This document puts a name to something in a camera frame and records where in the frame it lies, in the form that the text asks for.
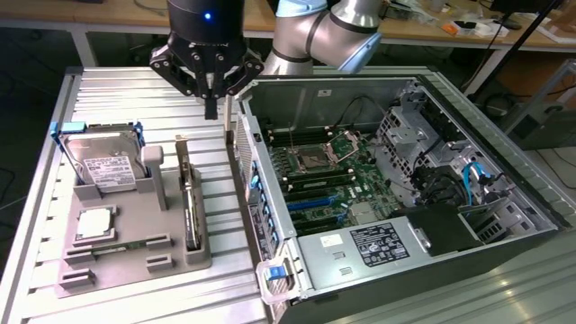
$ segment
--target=wooden table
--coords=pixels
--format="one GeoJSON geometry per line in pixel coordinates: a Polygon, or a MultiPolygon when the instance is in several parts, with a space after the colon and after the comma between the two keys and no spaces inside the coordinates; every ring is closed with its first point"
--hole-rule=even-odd
{"type": "MultiPolygon", "coordinates": [[[[140,0],[149,7],[165,7],[165,0],[140,0]]],[[[449,3],[476,11],[477,2],[449,0],[449,3]]],[[[484,16],[493,13],[484,9],[484,16]]],[[[453,37],[440,29],[444,22],[453,20],[445,13],[431,13],[439,18],[436,25],[423,25],[416,21],[385,19],[379,31],[384,44],[423,45],[437,47],[485,48],[491,37],[453,37]]],[[[121,32],[167,34],[168,16],[160,16],[139,8],[132,0],[104,0],[103,4],[79,3],[75,0],[0,0],[0,26],[16,28],[67,30],[72,37],[84,66],[96,66],[96,58],[88,32],[121,32]]],[[[529,21],[516,18],[521,30],[511,30],[508,36],[499,38],[492,45],[495,52],[489,57],[465,93],[475,92],[493,68],[504,58],[512,44],[525,31],[529,21]]],[[[245,0],[244,35],[251,38],[272,38],[276,18],[267,0],[245,0]]],[[[523,51],[576,53],[576,45],[559,44],[540,32],[535,32],[521,47],[523,51]]]]}

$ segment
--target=blue pcie slot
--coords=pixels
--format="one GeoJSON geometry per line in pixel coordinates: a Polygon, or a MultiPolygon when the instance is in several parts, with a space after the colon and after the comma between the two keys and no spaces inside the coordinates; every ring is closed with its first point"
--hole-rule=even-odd
{"type": "Polygon", "coordinates": [[[303,209],[327,207],[333,204],[335,198],[336,196],[329,196],[316,200],[293,202],[292,204],[287,204],[288,211],[301,211],[303,209]]]}

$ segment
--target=sticker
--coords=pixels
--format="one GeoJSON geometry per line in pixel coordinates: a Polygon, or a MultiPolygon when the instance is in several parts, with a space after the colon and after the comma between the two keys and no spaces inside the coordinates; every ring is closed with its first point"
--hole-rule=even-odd
{"type": "Polygon", "coordinates": [[[327,185],[327,181],[321,181],[321,182],[313,182],[311,184],[304,184],[303,188],[311,188],[311,187],[319,187],[319,186],[325,186],[327,185]]]}
{"type": "Polygon", "coordinates": [[[351,231],[351,235],[368,267],[411,256],[391,223],[356,229],[351,231]]]}
{"type": "Polygon", "coordinates": [[[332,95],[332,90],[319,90],[317,96],[319,97],[329,97],[332,95]]]}
{"type": "Polygon", "coordinates": [[[108,188],[136,184],[128,157],[85,159],[84,164],[97,187],[108,188]]]}
{"type": "Polygon", "coordinates": [[[328,235],[323,236],[320,241],[323,243],[323,247],[328,248],[329,246],[340,245],[343,243],[343,237],[340,234],[328,235]]]}

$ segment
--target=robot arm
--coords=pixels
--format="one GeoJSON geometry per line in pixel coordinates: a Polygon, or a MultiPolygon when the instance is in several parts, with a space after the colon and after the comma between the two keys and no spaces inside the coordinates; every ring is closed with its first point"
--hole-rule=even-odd
{"type": "MultiPolygon", "coordinates": [[[[381,0],[341,0],[328,11],[325,0],[280,0],[265,74],[311,74],[312,58],[356,73],[380,43],[380,6],[381,0]]],[[[168,0],[168,13],[168,44],[152,51],[151,67],[204,100],[204,117],[217,119],[217,99],[237,94],[264,70],[244,43],[244,0],[168,0]]]]}
{"type": "Polygon", "coordinates": [[[244,0],[168,0],[168,13],[168,44],[152,51],[151,67],[184,95],[203,98],[204,117],[217,119],[217,99],[237,94],[263,71],[247,54],[244,0]]]}
{"type": "Polygon", "coordinates": [[[273,48],[264,74],[311,74],[312,58],[357,73],[375,53],[381,34],[381,0],[280,0],[273,48]]]}

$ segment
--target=power supply label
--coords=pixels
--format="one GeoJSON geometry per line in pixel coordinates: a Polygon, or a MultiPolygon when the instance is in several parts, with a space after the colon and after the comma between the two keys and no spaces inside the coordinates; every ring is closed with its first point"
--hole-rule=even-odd
{"type": "Polygon", "coordinates": [[[351,235],[368,267],[411,256],[391,223],[355,229],[351,235]]]}

